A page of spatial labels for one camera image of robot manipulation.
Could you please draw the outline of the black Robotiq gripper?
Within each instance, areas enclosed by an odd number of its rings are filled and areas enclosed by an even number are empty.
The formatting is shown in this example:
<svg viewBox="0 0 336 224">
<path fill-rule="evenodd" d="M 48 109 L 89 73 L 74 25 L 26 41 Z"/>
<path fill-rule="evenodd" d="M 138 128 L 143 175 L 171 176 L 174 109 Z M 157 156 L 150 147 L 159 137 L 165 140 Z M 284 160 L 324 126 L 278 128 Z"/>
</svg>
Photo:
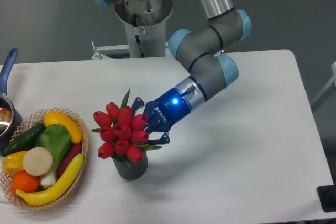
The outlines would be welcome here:
<svg viewBox="0 0 336 224">
<path fill-rule="evenodd" d="M 136 97 L 131 105 L 132 115 L 135 116 L 138 109 L 145 107 L 143 114 L 148 116 L 146 131 L 148 133 L 168 132 L 174 124 L 191 113 L 191 109 L 184 99 L 187 94 L 187 92 L 180 93 L 177 88 L 171 88 L 146 105 L 140 97 Z M 148 139 L 147 141 L 149 145 L 164 145 L 169 143 L 170 138 L 167 133 L 164 133 L 158 139 Z"/>
</svg>

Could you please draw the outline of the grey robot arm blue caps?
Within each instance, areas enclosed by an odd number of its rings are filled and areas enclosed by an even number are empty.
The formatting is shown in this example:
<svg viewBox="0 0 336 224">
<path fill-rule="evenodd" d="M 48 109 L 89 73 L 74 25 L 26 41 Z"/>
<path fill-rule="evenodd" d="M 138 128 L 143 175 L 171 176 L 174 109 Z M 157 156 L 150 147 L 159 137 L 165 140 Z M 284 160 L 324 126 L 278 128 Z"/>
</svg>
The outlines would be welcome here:
<svg viewBox="0 0 336 224">
<path fill-rule="evenodd" d="M 224 49 L 250 34 L 251 21 L 231 0 L 201 0 L 209 25 L 197 33 L 178 30 L 170 39 L 166 38 L 165 29 L 172 0 L 94 1 L 100 6 L 114 5 L 125 25 L 132 58 L 164 56 L 169 50 L 189 74 L 153 101 L 144 103 L 135 99 L 131 109 L 135 112 L 144 108 L 145 131 L 162 133 L 156 140 L 142 139 L 141 147 L 167 144 L 168 132 L 174 124 L 238 78 L 238 67 Z"/>
</svg>

